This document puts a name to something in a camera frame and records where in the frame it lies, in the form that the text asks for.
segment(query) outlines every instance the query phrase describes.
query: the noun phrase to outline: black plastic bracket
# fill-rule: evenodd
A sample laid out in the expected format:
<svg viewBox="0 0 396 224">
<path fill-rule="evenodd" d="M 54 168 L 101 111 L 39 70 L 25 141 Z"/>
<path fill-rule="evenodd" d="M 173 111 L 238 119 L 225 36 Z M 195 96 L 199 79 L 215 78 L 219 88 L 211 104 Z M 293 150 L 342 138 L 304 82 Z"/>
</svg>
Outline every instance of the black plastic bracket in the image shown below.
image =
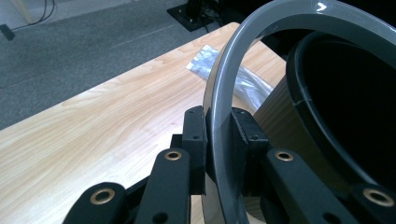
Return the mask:
<svg viewBox="0 0 396 224">
<path fill-rule="evenodd" d="M 204 109 L 201 105 L 184 113 L 183 134 L 172 135 L 171 147 L 183 148 L 192 158 L 190 194 L 205 194 L 207 133 Z"/>
<path fill-rule="evenodd" d="M 233 107 L 233 172 L 244 196 L 260 196 L 262 169 L 260 158 L 269 149 L 268 137 L 246 110 Z"/>
<path fill-rule="evenodd" d="M 290 223 L 359 223 L 297 153 L 272 149 L 265 159 Z"/>
<path fill-rule="evenodd" d="M 159 153 L 135 223 L 189 223 L 189 184 L 189 153 L 181 148 L 170 148 Z"/>
</svg>

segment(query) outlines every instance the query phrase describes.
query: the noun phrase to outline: black metal frame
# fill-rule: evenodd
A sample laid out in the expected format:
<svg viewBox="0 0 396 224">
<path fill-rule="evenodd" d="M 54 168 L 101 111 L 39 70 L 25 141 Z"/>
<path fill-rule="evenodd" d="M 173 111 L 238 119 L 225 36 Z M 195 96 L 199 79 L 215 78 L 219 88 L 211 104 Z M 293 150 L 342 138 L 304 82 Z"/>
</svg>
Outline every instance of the black metal frame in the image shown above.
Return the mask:
<svg viewBox="0 0 396 224">
<path fill-rule="evenodd" d="M 272 149 L 247 111 L 233 108 L 232 120 L 234 167 L 228 172 L 239 192 L 236 198 L 261 197 L 267 223 L 396 222 L 392 191 L 360 184 L 340 195 L 298 154 Z M 196 106 L 186 111 L 183 134 L 175 134 L 171 147 L 158 154 L 150 176 L 128 189 L 116 183 L 87 189 L 64 223 L 190 223 L 190 196 L 210 201 L 205 181 L 220 181 L 213 179 L 207 146 L 204 110 Z"/>
<path fill-rule="evenodd" d="M 212 19 L 201 14 L 201 7 L 202 0 L 189 0 L 187 4 L 172 7 L 166 11 L 191 32 L 213 22 Z"/>
</svg>

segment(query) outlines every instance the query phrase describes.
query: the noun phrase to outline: curved gray rim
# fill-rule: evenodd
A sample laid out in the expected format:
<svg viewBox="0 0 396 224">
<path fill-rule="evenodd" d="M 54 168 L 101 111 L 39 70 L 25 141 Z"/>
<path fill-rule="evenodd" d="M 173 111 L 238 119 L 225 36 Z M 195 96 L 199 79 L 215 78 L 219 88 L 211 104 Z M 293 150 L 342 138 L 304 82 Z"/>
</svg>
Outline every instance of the curved gray rim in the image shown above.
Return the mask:
<svg viewBox="0 0 396 224">
<path fill-rule="evenodd" d="M 261 38 L 282 30 L 309 29 L 336 35 L 369 50 L 396 69 L 396 30 L 370 14 L 333 0 L 277 0 L 252 13 L 222 49 L 206 85 L 204 110 L 212 150 L 213 183 L 206 185 L 207 223 L 247 223 L 240 192 L 233 183 L 231 164 L 231 108 L 237 69 L 249 47 Z"/>
</svg>

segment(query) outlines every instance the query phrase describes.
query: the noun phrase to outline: gray carpet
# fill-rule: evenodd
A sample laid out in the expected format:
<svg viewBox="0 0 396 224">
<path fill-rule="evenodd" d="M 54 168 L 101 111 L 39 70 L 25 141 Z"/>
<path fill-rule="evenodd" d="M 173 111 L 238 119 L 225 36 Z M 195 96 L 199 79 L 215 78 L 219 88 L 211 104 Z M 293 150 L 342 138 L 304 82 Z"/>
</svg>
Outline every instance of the gray carpet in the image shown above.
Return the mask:
<svg viewBox="0 0 396 224">
<path fill-rule="evenodd" d="M 166 12 L 186 2 L 133 1 L 0 36 L 0 130 L 205 35 Z"/>
</svg>

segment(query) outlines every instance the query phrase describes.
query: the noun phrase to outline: wooden table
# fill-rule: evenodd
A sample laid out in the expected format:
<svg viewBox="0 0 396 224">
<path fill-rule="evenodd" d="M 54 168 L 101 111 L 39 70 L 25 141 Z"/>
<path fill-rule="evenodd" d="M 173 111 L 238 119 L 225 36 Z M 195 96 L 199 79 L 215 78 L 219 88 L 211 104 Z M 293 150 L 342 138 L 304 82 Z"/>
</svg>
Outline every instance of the wooden table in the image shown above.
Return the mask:
<svg viewBox="0 0 396 224">
<path fill-rule="evenodd" d="M 231 23 L 0 132 L 0 222 L 61 223 L 100 182 L 125 188 L 149 175 L 156 155 L 201 105 L 205 81 L 185 68 L 204 45 L 221 49 Z M 285 63 L 262 43 L 243 65 L 272 85 Z M 238 99 L 234 105 L 246 108 Z M 191 223 L 203 223 L 192 197 Z"/>
</svg>

